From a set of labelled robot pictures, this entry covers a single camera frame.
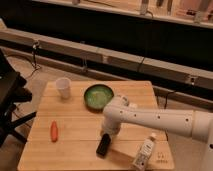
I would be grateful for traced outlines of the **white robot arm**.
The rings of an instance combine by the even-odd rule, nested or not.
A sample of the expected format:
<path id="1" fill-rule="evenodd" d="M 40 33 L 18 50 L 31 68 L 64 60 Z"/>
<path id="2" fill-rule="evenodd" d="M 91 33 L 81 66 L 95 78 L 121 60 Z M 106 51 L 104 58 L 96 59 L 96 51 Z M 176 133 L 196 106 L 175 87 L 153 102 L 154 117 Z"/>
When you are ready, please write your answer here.
<path id="1" fill-rule="evenodd" d="M 117 135 L 122 123 L 171 132 L 206 143 L 200 171 L 213 171 L 213 113 L 194 110 L 142 109 L 117 95 L 103 109 L 102 132 Z"/>

